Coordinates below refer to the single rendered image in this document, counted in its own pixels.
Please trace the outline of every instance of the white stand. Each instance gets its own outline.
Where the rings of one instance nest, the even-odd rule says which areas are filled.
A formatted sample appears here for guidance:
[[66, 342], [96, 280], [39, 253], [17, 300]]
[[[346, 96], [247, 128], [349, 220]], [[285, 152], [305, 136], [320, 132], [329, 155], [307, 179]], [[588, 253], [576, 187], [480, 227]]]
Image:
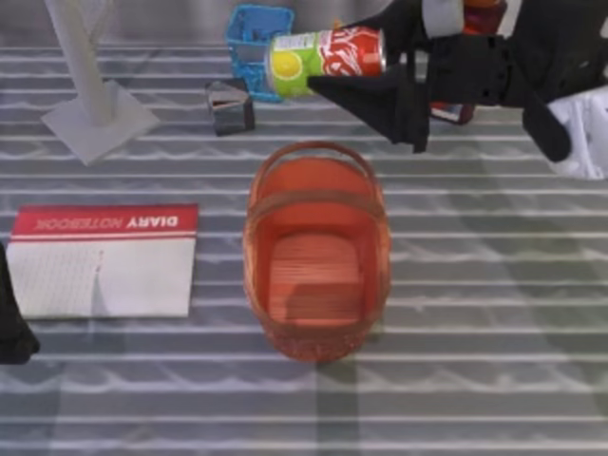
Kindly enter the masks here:
[[160, 121], [117, 83], [102, 82], [79, 1], [45, 0], [78, 98], [60, 104], [42, 121], [89, 165]]

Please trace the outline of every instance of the small gray box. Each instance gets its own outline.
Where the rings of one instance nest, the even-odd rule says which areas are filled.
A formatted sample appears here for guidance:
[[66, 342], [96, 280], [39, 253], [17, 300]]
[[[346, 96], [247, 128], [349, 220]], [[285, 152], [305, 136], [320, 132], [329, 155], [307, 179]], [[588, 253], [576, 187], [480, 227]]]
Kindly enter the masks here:
[[254, 102], [243, 79], [215, 81], [206, 87], [207, 103], [218, 136], [256, 128]]

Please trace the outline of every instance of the stand base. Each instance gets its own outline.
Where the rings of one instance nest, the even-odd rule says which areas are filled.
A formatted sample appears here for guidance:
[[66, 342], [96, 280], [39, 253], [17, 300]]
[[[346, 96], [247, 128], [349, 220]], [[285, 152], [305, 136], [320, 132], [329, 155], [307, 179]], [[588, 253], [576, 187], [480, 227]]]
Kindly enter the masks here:
[[42, 122], [85, 165], [90, 165], [160, 123], [159, 119], [114, 81], [106, 83], [114, 118], [108, 125], [91, 125], [79, 99], [60, 104]]

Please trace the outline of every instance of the orange basket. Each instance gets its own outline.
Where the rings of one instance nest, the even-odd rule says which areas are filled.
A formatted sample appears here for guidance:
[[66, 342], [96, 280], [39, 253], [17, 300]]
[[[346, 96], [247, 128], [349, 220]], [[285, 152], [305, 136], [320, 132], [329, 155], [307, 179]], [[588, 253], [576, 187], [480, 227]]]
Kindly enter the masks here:
[[[324, 157], [278, 162], [302, 149]], [[330, 362], [358, 349], [390, 290], [390, 232], [370, 166], [332, 142], [274, 153], [252, 184], [243, 237], [245, 289], [266, 335], [289, 357]]]

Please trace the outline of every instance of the diary notebook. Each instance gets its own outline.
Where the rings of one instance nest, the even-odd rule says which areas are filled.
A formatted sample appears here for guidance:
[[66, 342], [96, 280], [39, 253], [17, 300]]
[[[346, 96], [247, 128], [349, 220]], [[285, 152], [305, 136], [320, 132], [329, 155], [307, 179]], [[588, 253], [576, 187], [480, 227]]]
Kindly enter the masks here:
[[197, 205], [30, 206], [8, 248], [28, 318], [188, 315]]

